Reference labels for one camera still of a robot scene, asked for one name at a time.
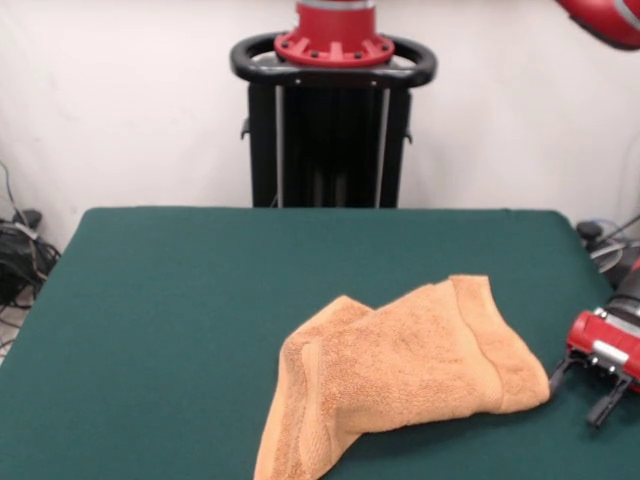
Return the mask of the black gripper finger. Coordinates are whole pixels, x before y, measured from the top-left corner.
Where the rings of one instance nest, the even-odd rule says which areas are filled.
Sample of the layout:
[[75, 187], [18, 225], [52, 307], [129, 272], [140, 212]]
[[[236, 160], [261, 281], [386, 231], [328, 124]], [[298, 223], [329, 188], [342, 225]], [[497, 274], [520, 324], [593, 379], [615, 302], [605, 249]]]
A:
[[567, 353], [558, 363], [549, 378], [549, 391], [551, 395], [555, 395], [561, 386], [566, 373], [576, 362], [576, 358], [572, 353]]
[[590, 410], [587, 423], [593, 428], [600, 428], [630, 387], [631, 379], [620, 377], [613, 389]]

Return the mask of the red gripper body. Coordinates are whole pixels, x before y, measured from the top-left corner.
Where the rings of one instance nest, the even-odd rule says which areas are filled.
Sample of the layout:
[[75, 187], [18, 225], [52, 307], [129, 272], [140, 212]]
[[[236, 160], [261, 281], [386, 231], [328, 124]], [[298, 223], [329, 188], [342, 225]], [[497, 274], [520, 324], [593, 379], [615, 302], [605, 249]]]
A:
[[639, 326], [599, 309], [584, 311], [567, 337], [567, 351], [599, 373], [629, 377], [639, 392]]

